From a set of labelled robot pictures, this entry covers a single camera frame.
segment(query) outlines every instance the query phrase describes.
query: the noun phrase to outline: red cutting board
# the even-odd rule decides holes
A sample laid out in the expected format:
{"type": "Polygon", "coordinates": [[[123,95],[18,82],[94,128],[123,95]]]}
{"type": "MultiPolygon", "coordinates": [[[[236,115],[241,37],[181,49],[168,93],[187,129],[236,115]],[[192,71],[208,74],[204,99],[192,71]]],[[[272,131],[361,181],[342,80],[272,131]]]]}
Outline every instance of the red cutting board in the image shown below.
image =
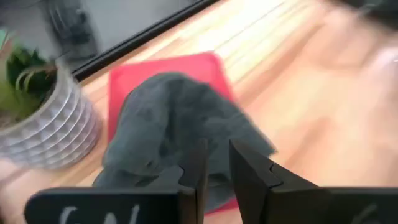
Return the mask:
{"type": "MultiPolygon", "coordinates": [[[[208,83],[220,95],[233,101],[229,85],[223,74],[222,64],[213,53],[121,65],[112,70],[109,76],[109,141],[115,134],[119,112],[125,97],[147,78],[163,72],[184,73],[199,82],[208,83]]],[[[237,207],[237,203],[236,200],[233,200],[217,211],[235,207],[237,207]]]]}

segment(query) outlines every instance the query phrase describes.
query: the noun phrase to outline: white textured pot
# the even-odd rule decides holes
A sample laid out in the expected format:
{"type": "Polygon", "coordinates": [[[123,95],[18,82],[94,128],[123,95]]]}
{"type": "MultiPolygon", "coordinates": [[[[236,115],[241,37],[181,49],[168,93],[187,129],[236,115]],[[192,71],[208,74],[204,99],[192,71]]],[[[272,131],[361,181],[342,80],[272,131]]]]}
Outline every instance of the white textured pot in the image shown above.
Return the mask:
{"type": "Polygon", "coordinates": [[[100,129],[91,102],[69,74],[58,70],[55,89],[41,108],[0,131],[0,156],[23,166],[65,167],[90,152],[100,129]]]}

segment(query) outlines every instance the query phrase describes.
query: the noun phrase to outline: gray cloth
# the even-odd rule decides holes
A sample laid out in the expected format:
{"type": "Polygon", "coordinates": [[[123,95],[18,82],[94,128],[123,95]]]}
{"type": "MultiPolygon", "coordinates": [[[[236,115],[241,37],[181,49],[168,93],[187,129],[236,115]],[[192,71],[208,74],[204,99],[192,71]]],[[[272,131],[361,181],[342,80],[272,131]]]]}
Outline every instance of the gray cloth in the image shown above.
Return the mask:
{"type": "Polygon", "coordinates": [[[234,195],[230,139],[243,141],[265,156],[273,149],[240,109],[209,85],[179,73],[156,75],[125,99],[116,134],[104,156],[104,171],[93,185],[147,186],[176,166],[182,153],[203,138],[209,150],[209,211],[234,195]]]}

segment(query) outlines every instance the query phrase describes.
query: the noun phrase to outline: potted plant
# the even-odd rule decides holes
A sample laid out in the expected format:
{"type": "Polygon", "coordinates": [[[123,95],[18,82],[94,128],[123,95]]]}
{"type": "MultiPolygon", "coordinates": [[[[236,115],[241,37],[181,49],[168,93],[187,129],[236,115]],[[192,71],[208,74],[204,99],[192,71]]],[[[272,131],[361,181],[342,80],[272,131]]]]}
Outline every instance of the potted plant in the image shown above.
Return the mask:
{"type": "Polygon", "coordinates": [[[73,164],[95,145],[100,122],[71,75],[0,30],[0,156],[25,166],[73,164]]]}

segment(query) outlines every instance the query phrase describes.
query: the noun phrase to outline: wooden table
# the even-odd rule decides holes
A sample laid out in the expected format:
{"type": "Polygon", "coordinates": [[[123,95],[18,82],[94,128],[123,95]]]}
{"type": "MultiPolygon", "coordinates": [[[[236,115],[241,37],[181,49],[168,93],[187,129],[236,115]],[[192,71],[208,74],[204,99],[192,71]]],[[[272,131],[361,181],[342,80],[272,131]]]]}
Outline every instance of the wooden table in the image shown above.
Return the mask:
{"type": "MultiPolygon", "coordinates": [[[[398,55],[393,31],[323,0],[221,0],[85,80],[102,138],[57,172],[0,162],[0,207],[24,223],[30,195],[89,186],[106,149],[108,71],[121,63],[208,50],[224,61],[242,109],[275,144],[273,159],[318,185],[398,186],[398,55]]],[[[239,212],[206,223],[241,223],[239,212]]]]}

